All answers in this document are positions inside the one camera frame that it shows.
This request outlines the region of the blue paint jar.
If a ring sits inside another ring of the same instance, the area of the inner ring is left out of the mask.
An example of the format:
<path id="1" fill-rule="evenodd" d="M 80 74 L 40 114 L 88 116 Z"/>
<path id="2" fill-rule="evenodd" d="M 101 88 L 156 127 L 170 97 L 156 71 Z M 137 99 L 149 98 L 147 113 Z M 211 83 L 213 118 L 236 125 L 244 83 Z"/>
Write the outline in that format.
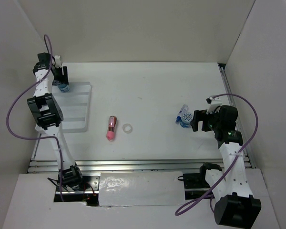
<path id="1" fill-rule="evenodd" d="M 193 119 L 193 114 L 190 112 L 184 112 L 181 116 L 180 126 L 182 128 L 188 128 L 190 126 L 190 122 Z"/>
<path id="2" fill-rule="evenodd" d="M 57 87 L 63 93 L 68 92 L 70 90 L 70 86 L 68 84 L 59 84 L 57 85 Z"/>

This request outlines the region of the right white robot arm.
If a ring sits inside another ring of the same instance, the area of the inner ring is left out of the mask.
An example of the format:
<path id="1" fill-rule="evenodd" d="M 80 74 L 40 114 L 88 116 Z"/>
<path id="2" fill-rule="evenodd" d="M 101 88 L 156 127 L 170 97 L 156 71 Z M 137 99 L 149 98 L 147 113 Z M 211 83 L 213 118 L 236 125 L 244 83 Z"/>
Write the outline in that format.
<path id="1" fill-rule="evenodd" d="M 214 218 L 218 225 L 240 229 L 252 228 L 261 211 L 261 201 L 256 199 L 248 184 L 244 163 L 245 146 L 240 131 L 236 129 L 238 110 L 223 105 L 218 95 L 207 98 L 206 110 L 195 110 L 190 122 L 192 130 L 213 131 L 224 168 L 204 163 L 198 181 L 210 187 L 215 198 Z"/>

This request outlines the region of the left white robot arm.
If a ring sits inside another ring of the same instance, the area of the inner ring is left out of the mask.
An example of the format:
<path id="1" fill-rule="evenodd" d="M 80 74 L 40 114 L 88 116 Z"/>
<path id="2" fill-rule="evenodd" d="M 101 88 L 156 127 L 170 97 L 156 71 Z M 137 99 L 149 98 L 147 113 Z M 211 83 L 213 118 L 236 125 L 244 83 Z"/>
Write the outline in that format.
<path id="1" fill-rule="evenodd" d="M 62 66 L 60 56 L 45 52 L 38 54 L 38 60 L 33 68 L 38 84 L 27 104 L 37 126 L 45 131 L 46 137 L 51 138 L 58 162 L 58 184 L 63 189 L 80 190 L 85 179 L 67 146 L 62 129 L 63 113 L 52 93 L 53 86 L 61 92 L 69 91 L 67 67 Z"/>

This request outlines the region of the clear blue-capped glue bottle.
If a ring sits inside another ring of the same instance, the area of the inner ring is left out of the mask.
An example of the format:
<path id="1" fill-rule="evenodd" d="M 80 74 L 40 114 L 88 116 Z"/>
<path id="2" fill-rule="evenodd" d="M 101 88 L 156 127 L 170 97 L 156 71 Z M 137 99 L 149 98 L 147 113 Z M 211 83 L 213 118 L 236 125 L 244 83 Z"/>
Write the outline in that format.
<path id="1" fill-rule="evenodd" d="M 178 124 L 181 121 L 183 113 L 186 113 L 187 111 L 188 111 L 188 105 L 184 104 L 177 115 L 175 121 L 176 124 Z"/>

